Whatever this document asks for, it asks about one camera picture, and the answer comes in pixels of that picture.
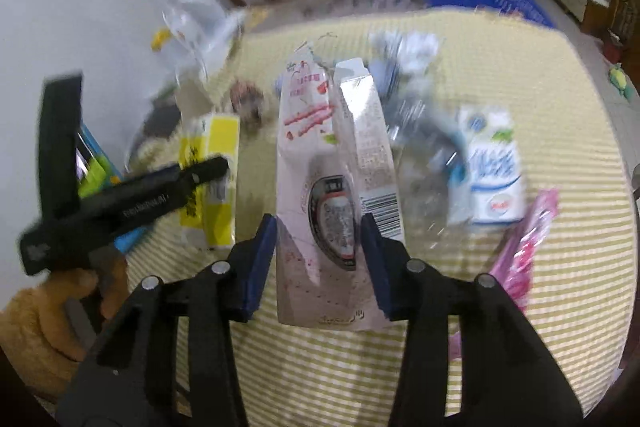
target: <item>white milk carton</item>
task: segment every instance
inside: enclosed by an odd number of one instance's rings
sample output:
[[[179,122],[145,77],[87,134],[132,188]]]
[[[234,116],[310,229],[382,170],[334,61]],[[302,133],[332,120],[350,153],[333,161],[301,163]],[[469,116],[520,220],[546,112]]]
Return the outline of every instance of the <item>white milk carton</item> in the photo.
[[[458,125],[467,144],[474,225],[507,225],[526,211],[525,183],[509,112],[463,105]]]

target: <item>metal screw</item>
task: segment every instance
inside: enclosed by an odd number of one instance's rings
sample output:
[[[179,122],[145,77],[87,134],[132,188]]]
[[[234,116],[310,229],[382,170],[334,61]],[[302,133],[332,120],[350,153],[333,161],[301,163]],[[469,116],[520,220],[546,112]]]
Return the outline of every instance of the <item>metal screw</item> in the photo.
[[[495,278],[488,273],[482,273],[478,276],[478,284],[483,288],[493,288],[495,286]]]
[[[427,265],[422,259],[409,259],[406,262],[406,269],[411,273],[420,273],[425,268],[427,268]]]
[[[231,270],[231,265],[227,261],[217,261],[211,265],[211,271],[217,275],[225,274]]]
[[[145,277],[142,280],[142,287],[145,290],[152,290],[153,288],[158,286],[159,283],[160,283],[160,280],[158,279],[158,277],[156,277],[155,275],[150,275],[149,277]]]

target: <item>blue stripe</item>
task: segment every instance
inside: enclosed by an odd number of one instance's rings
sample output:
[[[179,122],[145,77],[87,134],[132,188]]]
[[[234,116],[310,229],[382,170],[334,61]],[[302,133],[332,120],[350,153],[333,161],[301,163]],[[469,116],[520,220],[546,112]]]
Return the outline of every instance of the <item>blue stripe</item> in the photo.
[[[486,187],[484,185],[471,185],[471,192],[494,192],[495,190],[503,190],[504,188],[511,187],[516,181],[518,181],[521,177],[518,176],[511,183],[507,183],[506,185],[498,185],[497,187]]]

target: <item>tablecloth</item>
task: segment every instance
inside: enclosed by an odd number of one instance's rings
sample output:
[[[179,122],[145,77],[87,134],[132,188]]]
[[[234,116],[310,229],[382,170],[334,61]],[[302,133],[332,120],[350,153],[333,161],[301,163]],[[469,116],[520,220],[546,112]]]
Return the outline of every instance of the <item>tablecloth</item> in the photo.
[[[436,97],[508,107],[515,123],[527,198],[558,187],[560,214],[536,252],[527,316],[588,411],[606,390],[622,353],[636,286],[636,226],[623,163],[592,80],[565,36],[488,13],[433,9],[291,26],[245,37],[207,89],[219,99],[236,77],[270,92],[287,57],[317,41],[326,60],[372,56],[368,34],[423,30],[444,39],[434,65]],[[335,37],[318,37],[331,32]],[[238,239],[275,211],[275,121],[242,135]],[[175,161],[174,136],[156,165]],[[472,279],[495,258],[501,233],[470,236],[462,251],[430,257],[407,231],[412,256],[447,275]],[[189,277],[223,257],[180,241],[177,216],[158,221],[129,257],[130,284],[156,274]],[[275,261],[260,309],[232,324],[238,376],[250,424],[386,425],[402,357],[405,324],[350,333],[281,325],[276,317]],[[178,335],[178,379],[187,384],[185,325]],[[449,370],[447,413],[460,405],[462,367]]]

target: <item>tile floor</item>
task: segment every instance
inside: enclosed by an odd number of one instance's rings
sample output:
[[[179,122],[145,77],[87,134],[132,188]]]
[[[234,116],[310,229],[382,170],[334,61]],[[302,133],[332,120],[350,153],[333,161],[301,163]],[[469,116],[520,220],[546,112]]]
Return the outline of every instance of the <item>tile floor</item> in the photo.
[[[620,144],[622,157],[625,161],[629,175],[640,164],[640,96],[634,90],[632,99],[627,101],[618,90],[609,83],[608,71],[610,64],[602,56],[602,42],[580,32],[576,21],[569,17],[561,7],[553,0],[535,0],[556,28],[564,32],[570,42],[576,48],[580,58],[591,73],[595,89],[600,94],[612,126]],[[333,10],[331,14],[322,13],[321,10],[313,15],[303,14],[305,7],[318,6],[317,0],[289,0],[277,6],[275,12],[257,30],[265,30],[274,26],[289,25],[296,22],[304,22],[309,19],[323,18],[327,16],[352,15],[371,12],[369,7],[353,8],[345,6],[343,10]]]

